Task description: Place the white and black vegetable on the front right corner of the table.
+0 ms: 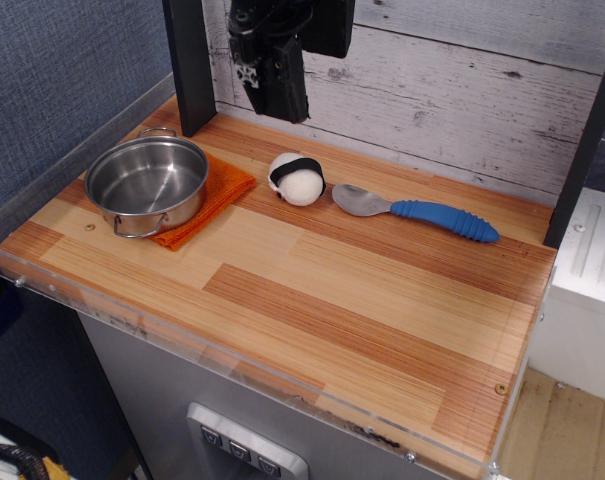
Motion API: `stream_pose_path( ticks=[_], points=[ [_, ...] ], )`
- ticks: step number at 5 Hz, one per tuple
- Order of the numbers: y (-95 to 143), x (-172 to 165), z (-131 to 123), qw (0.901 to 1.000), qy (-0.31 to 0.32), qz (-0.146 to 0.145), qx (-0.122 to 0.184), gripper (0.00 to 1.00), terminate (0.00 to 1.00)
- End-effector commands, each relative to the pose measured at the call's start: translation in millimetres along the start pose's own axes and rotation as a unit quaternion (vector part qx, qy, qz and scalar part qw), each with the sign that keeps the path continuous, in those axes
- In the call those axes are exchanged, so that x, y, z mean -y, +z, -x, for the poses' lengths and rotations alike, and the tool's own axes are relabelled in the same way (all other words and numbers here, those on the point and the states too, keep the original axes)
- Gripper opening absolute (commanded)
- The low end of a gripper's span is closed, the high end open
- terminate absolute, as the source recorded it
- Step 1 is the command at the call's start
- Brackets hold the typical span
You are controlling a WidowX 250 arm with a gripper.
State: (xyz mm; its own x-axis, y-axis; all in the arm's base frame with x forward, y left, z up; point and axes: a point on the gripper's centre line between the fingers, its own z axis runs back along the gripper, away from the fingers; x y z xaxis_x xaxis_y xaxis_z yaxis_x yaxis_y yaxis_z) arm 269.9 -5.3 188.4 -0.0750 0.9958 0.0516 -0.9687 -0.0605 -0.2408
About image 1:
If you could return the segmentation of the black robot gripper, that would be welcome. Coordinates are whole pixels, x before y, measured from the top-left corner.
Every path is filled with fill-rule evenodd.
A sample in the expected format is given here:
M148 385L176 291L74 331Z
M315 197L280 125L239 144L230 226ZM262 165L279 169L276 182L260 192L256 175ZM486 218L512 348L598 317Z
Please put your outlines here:
M354 0L231 3L231 56L258 115L291 123L309 117L302 49L345 58L354 11Z

